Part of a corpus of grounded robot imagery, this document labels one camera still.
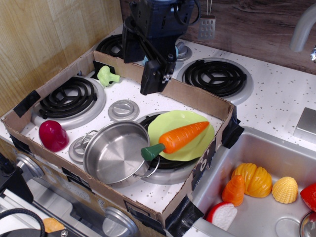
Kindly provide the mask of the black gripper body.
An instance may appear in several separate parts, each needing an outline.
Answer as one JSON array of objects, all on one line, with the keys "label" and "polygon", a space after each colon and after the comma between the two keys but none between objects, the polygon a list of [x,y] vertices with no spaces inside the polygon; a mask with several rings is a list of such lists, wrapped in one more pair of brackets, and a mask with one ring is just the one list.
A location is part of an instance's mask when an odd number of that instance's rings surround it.
[{"label": "black gripper body", "polygon": [[148,60],[176,62],[175,44],[194,24],[194,0],[132,0],[124,24],[134,31]]}]

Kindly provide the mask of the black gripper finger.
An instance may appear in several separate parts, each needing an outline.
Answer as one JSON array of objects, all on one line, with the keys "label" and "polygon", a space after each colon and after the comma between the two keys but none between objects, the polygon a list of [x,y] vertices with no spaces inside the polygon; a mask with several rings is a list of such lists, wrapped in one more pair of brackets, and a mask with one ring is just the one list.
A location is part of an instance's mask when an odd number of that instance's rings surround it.
[{"label": "black gripper finger", "polygon": [[163,92],[174,72],[174,62],[160,64],[158,60],[150,60],[145,64],[140,93],[148,95]]},{"label": "black gripper finger", "polygon": [[122,50],[125,63],[140,62],[145,58],[138,35],[125,24],[122,31]]}]

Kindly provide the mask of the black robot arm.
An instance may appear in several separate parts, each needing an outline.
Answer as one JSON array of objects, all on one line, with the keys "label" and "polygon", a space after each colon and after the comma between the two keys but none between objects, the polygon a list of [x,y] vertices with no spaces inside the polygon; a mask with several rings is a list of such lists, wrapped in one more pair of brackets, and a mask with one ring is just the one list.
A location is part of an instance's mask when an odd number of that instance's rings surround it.
[{"label": "black robot arm", "polygon": [[148,95],[163,92],[174,73],[176,41],[190,25],[197,0],[134,0],[131,14],[123,24],[122,54],[125,63],[147,59],[141,78],[140,92]]}]

